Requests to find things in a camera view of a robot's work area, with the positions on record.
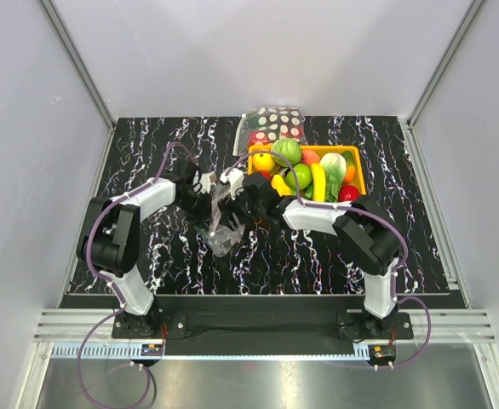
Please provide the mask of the yellow fake pear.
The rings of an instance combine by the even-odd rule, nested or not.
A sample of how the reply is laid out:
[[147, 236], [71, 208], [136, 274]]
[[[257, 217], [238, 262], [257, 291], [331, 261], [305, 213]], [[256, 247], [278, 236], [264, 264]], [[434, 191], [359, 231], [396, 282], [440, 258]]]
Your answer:
[[284, 178], [281, 175], [274, 175], [272, 177], [271, 186], [280, 197], [290, 196], [292, 194], [291, 187], [286, 184]]

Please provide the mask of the clear zip top bag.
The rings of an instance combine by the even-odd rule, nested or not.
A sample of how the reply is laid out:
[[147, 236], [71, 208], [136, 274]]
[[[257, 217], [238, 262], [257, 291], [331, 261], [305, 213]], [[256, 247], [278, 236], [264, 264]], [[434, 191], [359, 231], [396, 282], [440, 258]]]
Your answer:
[[229, 209], [229, 187], [220, 183], [211, 189], [209, 214], [195, 229], [216, 257], [226, 256], [244, 236], [245, 225]]

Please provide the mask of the green fake apple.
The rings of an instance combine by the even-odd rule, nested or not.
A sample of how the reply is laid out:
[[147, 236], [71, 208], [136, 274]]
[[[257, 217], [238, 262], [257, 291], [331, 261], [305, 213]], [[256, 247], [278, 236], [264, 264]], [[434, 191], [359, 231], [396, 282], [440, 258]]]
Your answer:
[[292, 187], [295, 187], [295, 177], [297, 177], [300, 190], [306, 189], [313, 181], [310, 167], [305, 164], [297, 164], [294, 167], [295, 173], [290, 173]]

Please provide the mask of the green fake leaf vegetable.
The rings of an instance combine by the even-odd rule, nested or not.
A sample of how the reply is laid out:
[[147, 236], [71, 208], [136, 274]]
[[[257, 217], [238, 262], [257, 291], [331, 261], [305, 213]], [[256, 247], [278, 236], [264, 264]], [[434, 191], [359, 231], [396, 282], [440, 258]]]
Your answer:
[[273, 155], [274, 161], [281, 167], [287, 167], [288, 163], [296, 165], [301, 161], [301, 148], [294, 139], [284, 138], [275, 141], [271, 148], [272, 153], [277, 153], [283, 158]]

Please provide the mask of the yellow fake banana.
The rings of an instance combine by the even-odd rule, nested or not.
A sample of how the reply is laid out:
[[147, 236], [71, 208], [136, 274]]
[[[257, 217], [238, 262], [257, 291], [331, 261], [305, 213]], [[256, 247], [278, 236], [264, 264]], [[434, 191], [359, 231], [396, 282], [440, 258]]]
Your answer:
[[313, 177], [313, 201], [324, 202], [326, 196], [326, 175], [324, 167], [318, 164], [310, 166]]

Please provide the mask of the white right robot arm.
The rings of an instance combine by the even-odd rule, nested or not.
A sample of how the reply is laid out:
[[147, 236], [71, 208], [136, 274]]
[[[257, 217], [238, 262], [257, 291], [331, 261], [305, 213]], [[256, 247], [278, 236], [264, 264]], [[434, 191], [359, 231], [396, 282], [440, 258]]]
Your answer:
[[304, 200], [296, 194], [280, 196], [258, 173], [223, 172], [228, 189], [219, 201], [221, 222], [230, 228], [261, 219], [277, 230], [311, 230], [336, 237], [341, 257], [364, 274], [364, 312], [353, 330], [384, 337], [394, 327], [397, 295], [393, 282], [408, 256], [408, 246], [393, 219], [369, 196], [336, 204]]

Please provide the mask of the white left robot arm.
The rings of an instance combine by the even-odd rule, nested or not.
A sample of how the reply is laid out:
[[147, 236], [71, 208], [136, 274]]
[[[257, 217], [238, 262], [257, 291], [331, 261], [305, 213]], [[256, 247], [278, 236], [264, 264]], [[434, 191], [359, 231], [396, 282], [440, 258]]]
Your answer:
[[175, 206], [198, 221], [209, 214], [209, 192], [216, 182], [182, 159], [160, 177], [116, 197], [89, 201], [77, 242], [77, 258], [106, 282], [119, 301], [119, 316], [142, 337], [160, 329], [158, 302], [137, 268], [141, 223], [162, 208]]

